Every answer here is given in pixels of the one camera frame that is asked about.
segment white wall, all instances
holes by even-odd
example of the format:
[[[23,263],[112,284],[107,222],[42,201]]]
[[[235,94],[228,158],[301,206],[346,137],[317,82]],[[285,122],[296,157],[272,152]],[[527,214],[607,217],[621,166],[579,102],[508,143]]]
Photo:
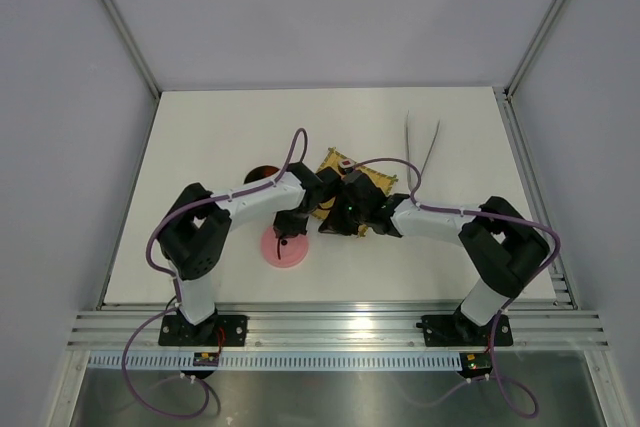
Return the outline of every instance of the white wall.
[[[153,107],[97,0],[0,0],[0,423],[38,425]]]
[[[640,412],[640,0],[572,0],[516,102],[564,255]]]
[[[551,0],[116,0],[164,90],[504,85]]]

